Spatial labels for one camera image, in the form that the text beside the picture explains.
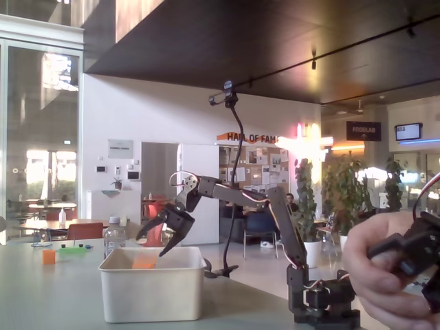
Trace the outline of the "person's right hand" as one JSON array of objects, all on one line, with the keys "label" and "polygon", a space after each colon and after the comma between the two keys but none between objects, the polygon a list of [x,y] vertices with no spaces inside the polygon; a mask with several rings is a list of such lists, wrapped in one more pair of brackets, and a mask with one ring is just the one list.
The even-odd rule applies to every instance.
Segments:
[{"label": "person's right hand", "polygon": [[427,300],[404,291],[410,279],[392,273],[398,260],[389,250],[368,258],[371,247],[394,233],[405,234],[413,224],[410,212],[379,213],[353,227],[343,249],[343,263],[365,312],[390,329],[439,328],[439,314]]}]

